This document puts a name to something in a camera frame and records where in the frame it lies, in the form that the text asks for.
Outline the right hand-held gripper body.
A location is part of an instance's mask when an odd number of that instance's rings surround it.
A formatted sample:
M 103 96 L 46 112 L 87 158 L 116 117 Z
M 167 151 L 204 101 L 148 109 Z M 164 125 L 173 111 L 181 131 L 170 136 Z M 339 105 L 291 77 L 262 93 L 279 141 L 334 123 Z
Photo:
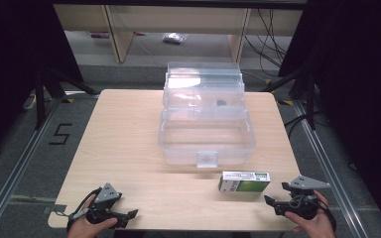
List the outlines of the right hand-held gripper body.
M 289 201 L 284 201 L 289 203 L 289 211 L 306 220 L 311 220 L 317 215 L 320 208 L 324 209 L 321 201 L 315 195 L 315 190 L 318 188 L 330 188 L 328 182 L 299 175 L 294 180 L 289 181 L 289 184 L 299 191 L 297 195 L 290 195 L 291 199 Z

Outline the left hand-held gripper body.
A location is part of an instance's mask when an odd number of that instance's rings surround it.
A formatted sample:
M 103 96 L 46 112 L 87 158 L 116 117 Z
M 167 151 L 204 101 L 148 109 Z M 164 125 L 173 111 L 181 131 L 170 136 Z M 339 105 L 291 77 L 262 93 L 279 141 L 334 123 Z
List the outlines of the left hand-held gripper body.
M 113 186 L 107 182 L 102 187 L 96 197 L 88 206 L 86 213 L 86 219 L 91 224 L 98 224 L 107 219 L 115 218 L 116 225 L 121 224 L 121 220 L 118 215 L 115 215 L 110 211 L 111 207 L 120 199 L 121 194 L 117 192 Z

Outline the green and white carton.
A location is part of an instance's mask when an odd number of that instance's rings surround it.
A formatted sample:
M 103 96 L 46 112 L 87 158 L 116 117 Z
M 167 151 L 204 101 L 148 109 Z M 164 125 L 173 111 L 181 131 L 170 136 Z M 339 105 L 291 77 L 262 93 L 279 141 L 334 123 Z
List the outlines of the green and white carton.
M 222 192 L 262 192 L 270 182 L 268 173 L 228 171 L 221 174 L 218 189 Z

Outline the clear plastic storage box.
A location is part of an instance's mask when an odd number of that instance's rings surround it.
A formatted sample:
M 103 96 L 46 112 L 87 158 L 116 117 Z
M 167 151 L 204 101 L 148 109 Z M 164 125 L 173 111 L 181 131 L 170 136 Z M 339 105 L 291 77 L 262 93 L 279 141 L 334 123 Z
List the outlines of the clear plastic storage box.
M 226 106 L 217 106 L 224 99 Z M 170 62 L 158 145 L 168 165 L 241 165 L 256 147 L 245 84 L 232 62 Z

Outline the person's right hand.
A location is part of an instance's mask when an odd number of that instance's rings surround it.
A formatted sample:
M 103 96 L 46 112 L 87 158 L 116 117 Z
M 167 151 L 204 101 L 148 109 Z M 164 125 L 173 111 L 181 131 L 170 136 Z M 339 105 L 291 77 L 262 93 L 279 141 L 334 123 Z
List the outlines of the person's right hand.
M 285 216 L 297 224 L 293 229 L 296 233 L 307 233 L 310 238 L 336 238 L 335 231 L 328 217 L 327 199 L 317 190 L 315 195 L 321 201 L 324 209 L 320 208 L 313 219 L 306 220 L 291 211 L 287 211 Z

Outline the person's left hand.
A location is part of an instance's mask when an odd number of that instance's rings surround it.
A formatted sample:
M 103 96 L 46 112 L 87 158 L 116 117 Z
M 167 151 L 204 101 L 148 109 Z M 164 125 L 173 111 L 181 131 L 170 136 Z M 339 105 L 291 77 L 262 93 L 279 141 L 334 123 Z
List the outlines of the person's left hand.
M 97 235 L 117 223 L 116 218 L 109 218 L 100 223 L 92 224 L 84 216 L 76 219 L 66 234 L 66 238 L 96 238 Z

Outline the black metal stand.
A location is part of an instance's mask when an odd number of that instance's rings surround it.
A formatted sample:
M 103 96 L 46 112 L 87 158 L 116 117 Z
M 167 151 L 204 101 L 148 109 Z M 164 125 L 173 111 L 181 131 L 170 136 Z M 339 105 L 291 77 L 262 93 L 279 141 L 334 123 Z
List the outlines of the black metal stand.
M 63 99 L 66 97 L 61 81 L 84 91 L 89 95 L 98 95 L 99 91 L 87 86 L 83 81 L 77 80 L 69 75 L 53 69 L 51 67 L 43 67 L 36 73 L 36 105 L 37 105 L 37 123 L 36 130 L 40 129 L 46 119 L 45 109 L 45 90 L 51 95 L 52 98 Z
M 303 118 L 308 121 L 311 129 L 314 130 L 316 128 L 314 120 L 315 77 L 313 76 L 313 71 L 307 66 L 301 66 L 294 72 L 282 77 L 277 82 L 268 85 L 266 88 L 262 89 L 262 92 L 272 92 L 292 80 L 294 81 L 294 84 L 289 95 L 292 99 L 300 99 L 303 95 L 307 96 L 307 111 L 303 115 Z

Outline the black curtain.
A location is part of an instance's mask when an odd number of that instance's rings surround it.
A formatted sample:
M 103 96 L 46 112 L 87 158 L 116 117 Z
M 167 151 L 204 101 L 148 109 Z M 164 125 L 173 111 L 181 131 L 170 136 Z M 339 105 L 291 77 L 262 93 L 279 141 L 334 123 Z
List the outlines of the black curtain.
M 39 62 L 82 80 L 51 0 L 0 0 L 0 141 L 35 87 Z
M 381 0 L 308 0 L 280 74 L 302 64 L 338 2 L 317 85 L 325 114 L 381 210 Z

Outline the clear plastic bag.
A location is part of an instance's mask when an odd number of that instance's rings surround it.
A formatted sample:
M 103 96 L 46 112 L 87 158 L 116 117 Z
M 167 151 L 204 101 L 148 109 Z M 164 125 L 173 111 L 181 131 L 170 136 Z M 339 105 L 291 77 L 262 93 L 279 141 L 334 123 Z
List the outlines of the clear plastic bag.
M 163 42 L 168 44 L 180 45 L 188 38 L 187 34 L 183 33 L 165 33 L 163 35 Z

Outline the aluminium floor rail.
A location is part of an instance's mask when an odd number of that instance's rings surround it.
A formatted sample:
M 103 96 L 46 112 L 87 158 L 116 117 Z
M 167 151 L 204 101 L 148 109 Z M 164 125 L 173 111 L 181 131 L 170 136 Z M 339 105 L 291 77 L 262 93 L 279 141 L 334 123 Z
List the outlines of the aluminium floor rail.
M 331 190 L 334 194 L 335 200 L 340 208 L 342 215 L 353 235 L 354 238 L 369 238 L 364 225 L 356 211 L 353 203 L 350 201 L 347 192 L 345 191 L 335 168 L 318 137 L 317 132 L 311 127 L 307 119 L 302 122 L 304 131 L 310 141 L 311 146 L 316 154 L 318 162 L 330 183 Z
M 37 105 L 28 99 L 0 145 L 0 238 L 64 238 L 48 224 L 57 196 L 97 98 L 72 92 L 45 98 L 46 119 L 36 130 Z

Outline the beige wooden desk frame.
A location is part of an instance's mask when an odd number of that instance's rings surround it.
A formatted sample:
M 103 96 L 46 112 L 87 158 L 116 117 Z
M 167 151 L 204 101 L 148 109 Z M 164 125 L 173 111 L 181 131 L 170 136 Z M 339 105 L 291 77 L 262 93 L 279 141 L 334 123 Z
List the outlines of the beige wooden desk frame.
M 231 58 L 239 62 L 244 36 L 265 35 L 272 26 L 275 36 L 290 37 L 302 16 L 300 10 L 249 8 L 73 4 L 56 4 L 54 8 L 66 31 L 106 31 L 119 62 L 125 61 L 135 32 L 226 35 Z

